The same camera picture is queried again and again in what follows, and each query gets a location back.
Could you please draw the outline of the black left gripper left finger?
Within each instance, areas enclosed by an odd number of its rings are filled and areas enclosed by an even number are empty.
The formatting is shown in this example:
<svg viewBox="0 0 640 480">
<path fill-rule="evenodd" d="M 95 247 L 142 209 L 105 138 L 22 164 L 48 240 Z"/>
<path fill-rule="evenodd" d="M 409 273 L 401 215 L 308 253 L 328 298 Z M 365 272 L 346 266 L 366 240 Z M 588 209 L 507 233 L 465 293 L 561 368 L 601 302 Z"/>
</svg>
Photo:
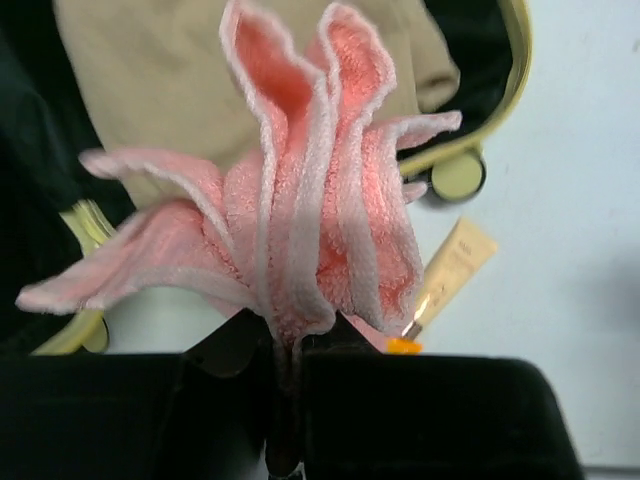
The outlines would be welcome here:
<svg viewBox="0 0 640 480">
<path fill-rule="evenodd" d="M 177 354 L 1 364 L 5 479 L 264 479 L 271 340 L 242 311 Z"/>
</svg>

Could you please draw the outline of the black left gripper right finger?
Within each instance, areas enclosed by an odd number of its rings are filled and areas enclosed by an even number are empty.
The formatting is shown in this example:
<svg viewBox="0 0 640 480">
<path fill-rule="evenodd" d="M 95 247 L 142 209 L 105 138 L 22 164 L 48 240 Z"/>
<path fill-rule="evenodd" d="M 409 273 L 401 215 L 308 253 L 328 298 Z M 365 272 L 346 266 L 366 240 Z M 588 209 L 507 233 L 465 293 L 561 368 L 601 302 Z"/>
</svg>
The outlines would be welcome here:
<svg viewBox="0 0 640 480">
<path fill-rule="evenodd" d="M 310 479 L 580 479 L 553 389 L 515 358 L 383 354 L 345 319 L 302 344 Z"/>
</svg>

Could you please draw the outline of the pink towel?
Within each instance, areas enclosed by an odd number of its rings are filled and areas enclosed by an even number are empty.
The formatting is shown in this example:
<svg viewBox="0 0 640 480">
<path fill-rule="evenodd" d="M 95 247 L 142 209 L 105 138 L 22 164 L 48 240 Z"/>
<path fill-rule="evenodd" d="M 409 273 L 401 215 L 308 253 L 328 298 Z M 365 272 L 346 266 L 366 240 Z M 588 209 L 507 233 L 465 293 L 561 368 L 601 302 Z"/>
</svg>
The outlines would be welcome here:
<svg viewBox="0 0 640 480">
<path fill-rule="evenodd" d="M 229 2 L 220 40 L 260 126 L 259 149 L 227 173 L 160 149 L 84 152 L 99 178 L 146 173 L 179 197 L 132 215 L 64 272 L 24 287 L 17 306 L 103 310 L 154 286 L 193 290 L 262 316 L 292 347 L 356 315 L 395 335 L 413 318 L 423 264 L 396 155 L 461 124 L 457 111 L 375 121 L 393 61 L 353 7 L 332 3 L 304 54 L 271 13 Z"/>
</svg>

